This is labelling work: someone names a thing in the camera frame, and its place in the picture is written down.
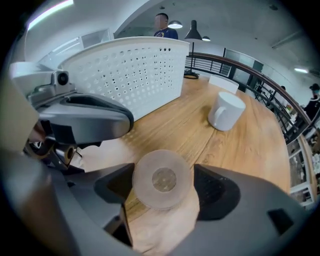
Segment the man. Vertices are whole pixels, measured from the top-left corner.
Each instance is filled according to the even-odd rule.
[[[310,99],[308,105],[303,109],[306,115],[310,118],[311,121],[316,117],[318,110],[320,109],[320,86],[317,83],[314,83],[312,86],[309,87],[312,91],[313,97]],[[304,121],[302,117],[298,116],[295,120],[295,126],[300,129],[304,125]],[[295,132],[295,129],[292,127],[288,130],[287,135],[291,135]]]
[[[155,27],[159,30],[155,32],[155,37],[178,39],[178,33],[175,29],[168,27],[169,17],[165,13],[159,13],[155,16]]]
[[[304,111],[306,112],[307,116],[310,118],[312,121],[319,108],[320,108],[320,99],[319,99],[319,91],[320,91],[320,86],[317,83],[314,83],[312,86],[309,87],[312,91],[312,98],[310,99],[308,105],[304,108]]]

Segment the white mug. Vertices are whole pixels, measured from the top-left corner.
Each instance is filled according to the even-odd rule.
[[[243,111],[246,104],[234,94],[229,92],[219,92],[217,100],[210,110],[208,121],[219,131],[230,130]]]

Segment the wooden tabletop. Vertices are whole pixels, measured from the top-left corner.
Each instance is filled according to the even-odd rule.
[[[236,95],[246,104],[242,116],[230,131],[214,129],[207,116],[223,89],[208,81],[184,79],[181,97],[136,121],[131,132],[82,150],[85,170],[137,163],[151,151],[166,149],[182,156],[191,170],[195,163],[217,166],[266,179],[289,193],[289,156],[275,115],[238,90]],[[132,190],[125,208],[133,248],[163,255],[194,228],[199,199],[192,187],[180,205],[154,210],[139,202]]]

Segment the white perforated panel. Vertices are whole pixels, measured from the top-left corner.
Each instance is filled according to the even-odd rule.
[[[136,121],[180,96],[188,53],[188,42],[128,37],[85,49],[60,68],[79,92],[120,102]]]

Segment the blue shirt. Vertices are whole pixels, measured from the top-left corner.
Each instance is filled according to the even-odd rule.
[[[155,32],[154,37],[178,39],[178,33],[175,29],[167,27]]]

